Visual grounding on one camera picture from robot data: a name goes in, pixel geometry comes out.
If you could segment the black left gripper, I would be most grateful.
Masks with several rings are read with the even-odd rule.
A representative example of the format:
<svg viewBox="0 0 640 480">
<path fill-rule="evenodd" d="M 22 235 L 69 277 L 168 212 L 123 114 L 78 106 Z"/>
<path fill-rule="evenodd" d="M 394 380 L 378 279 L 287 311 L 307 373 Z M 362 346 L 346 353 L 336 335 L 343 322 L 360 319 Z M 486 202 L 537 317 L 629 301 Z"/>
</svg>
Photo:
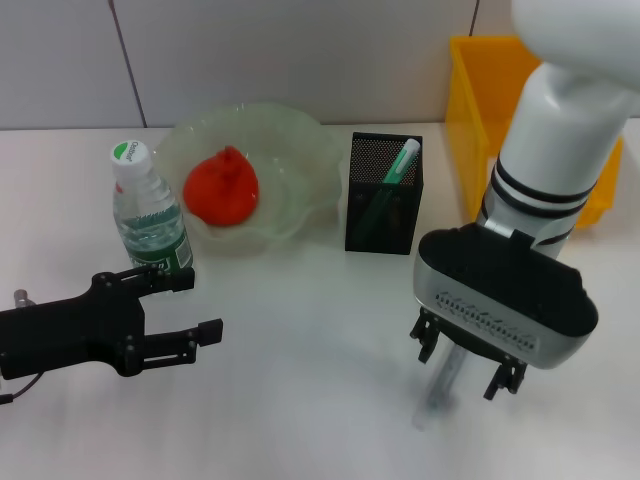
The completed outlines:
<svg viewBox="0 0 640 480">
<path fill-rule="evenodd" d="M 196 362 L 199 347 L 221 342 L 223 320 L 144 336 L 140 296 L 195 286 L 195 270 L 167 272 L 158 264 L 94 275 L 89 290 L 65 300 L 1 313 L 1 375 L 17 379 L 87 362 L 123 377 Z"/>
</svg>

